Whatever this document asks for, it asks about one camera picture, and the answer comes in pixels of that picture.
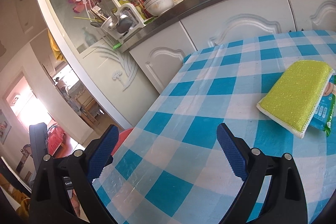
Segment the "tablecloth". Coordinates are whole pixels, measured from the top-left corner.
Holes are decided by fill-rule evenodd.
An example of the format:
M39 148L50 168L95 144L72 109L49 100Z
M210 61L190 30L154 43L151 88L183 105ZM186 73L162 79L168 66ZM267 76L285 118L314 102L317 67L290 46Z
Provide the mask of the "tablecloth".
M323 30L194 52L94 181L104 205L124 224L219 223L242 185L216 140L225 122L266 155L293 155L311 222L336 188L336 133L327 138L309 127L299 139L256 104L293 62L321 60L336 68L335 53L336 33ZM269 180L249 220L257 217Z

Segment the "wet wipes package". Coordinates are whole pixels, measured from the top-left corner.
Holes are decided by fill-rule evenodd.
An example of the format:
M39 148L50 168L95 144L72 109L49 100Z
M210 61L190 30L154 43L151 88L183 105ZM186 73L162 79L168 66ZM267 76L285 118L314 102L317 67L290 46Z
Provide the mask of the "wet wipes package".
M331 120L334 115L335 106L335 76L332 75L330 80L324 90L323 96L317 107L313 118L310 121L310 126L320 129L326 133L327 136L330 135L331 131Z

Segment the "red stool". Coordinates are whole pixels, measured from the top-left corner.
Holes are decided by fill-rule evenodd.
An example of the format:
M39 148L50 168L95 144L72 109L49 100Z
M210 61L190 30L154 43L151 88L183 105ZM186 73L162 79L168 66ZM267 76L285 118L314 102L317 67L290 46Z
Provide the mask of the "red stool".
M134 128L129 128L129 129L126 129L123 132L119 133L119 140L118 140L117 144L115 145L115 148L113 149L113 151L111 153L112 156L118 150L118 148L121 146L121 144L126 140L128 135L130 135L130 133L132 132L133 129Z

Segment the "blue gripper pad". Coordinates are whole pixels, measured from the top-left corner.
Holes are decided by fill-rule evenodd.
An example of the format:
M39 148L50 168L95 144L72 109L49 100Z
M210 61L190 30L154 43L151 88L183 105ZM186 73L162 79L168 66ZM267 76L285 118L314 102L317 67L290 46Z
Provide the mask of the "blue gripper pad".
M118 139L118 128L114 125L110 125L105 133L100 137L100 139L91 141L91 143L85 149L85 153L87 154L88 159L88 171L86 178L90 183L92 183L93 179L96 179L100 176L106 162L108 161L114 147L118 142Z
M236 177L240 177L242 181L246 181L248 176L246 171L247 160L237 147L234 138L235 136L225 124L222 123L217 127L217 140L223 149L233 173Z

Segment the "window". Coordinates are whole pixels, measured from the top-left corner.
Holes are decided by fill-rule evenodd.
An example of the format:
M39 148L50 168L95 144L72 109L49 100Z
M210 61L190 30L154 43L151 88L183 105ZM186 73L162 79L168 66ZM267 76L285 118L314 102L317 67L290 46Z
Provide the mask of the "window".
M53 77L53 80L55 80L57 77L65 82L68 89L71 89L79 81L79 78L69 65L66 65L59 73L57 73Z
M6 100L28 132L30 125L40 122L48 125L52 121L45 106L35 97L23 73L14 81Z

